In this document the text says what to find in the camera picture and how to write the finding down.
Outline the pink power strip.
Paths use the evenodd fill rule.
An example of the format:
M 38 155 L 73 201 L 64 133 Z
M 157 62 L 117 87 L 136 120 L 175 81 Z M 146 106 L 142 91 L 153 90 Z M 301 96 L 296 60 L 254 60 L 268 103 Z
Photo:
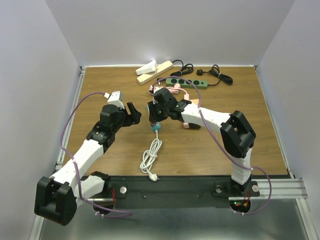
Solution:
M 189 101 L 189 100 L 190 100 L 189 94 L 186 93 L 186 94 L 184 95 L 183 99 Z M 184 122 L 184 123 L 183 123 L 183 127 L 184 127 L 185 129 L 190 129 L 190 128 L 191 128 L 191 127 L 189 126 L 189 123 L 187 123 L 187 122 Z

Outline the black charger block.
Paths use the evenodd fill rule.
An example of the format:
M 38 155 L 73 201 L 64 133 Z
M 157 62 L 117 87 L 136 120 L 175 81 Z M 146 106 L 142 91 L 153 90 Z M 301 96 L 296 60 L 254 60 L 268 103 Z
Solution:
M 195 124 L 195 123 L 189 123 L 189 124 L 188 124 L 188 127 L 189 127 L 189 129 L 192 129 L 192 130 L 198 130 L 198 129 L 201 128 L 200 125 Z

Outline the small grey plug adapter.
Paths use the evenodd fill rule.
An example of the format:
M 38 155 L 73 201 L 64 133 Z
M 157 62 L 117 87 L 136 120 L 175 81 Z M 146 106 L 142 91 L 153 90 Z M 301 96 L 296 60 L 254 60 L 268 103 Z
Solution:
M 151 128 L 159 129 L 159 128 L 161 128 L 161 123 L 160 122 L 151 123 L 150 126 L 151 126 Z

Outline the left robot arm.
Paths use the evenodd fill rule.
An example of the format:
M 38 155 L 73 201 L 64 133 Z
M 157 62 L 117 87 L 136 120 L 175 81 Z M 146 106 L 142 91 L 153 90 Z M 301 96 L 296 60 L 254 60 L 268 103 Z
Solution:
M 81 180 L 89 167 L 113 144 L 120 128 L 140 123 L 142 114 L 132 102 L 121 108 L 103 106 L 100 119 L 88 133 L 75 155 L 50 177 L 43 176 L 36 185 L 34 213 L 62 226 L 74 217 L 77 208 L 96 194 L 111 193 L 109 175 L 95 172 Z

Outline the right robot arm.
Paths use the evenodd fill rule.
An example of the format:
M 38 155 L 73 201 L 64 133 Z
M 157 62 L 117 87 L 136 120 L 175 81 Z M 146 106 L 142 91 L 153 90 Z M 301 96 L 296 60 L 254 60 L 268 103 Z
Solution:
M 213 131 L 220 133 L 223 144 L 220 144 L 214 135 L 212 138 L 232 162 L 231 192 L 242 195 L 248 190 L 252 175 L 250 161 L 256 133 L 242 112 L 217 112 L 190 100 L 178 101 L 167 88 L 155 91 L 152 101 L 148 102 L 147 106 L 151 124 L 170 118 L 205 127 L 210 134 L 213 134 Z

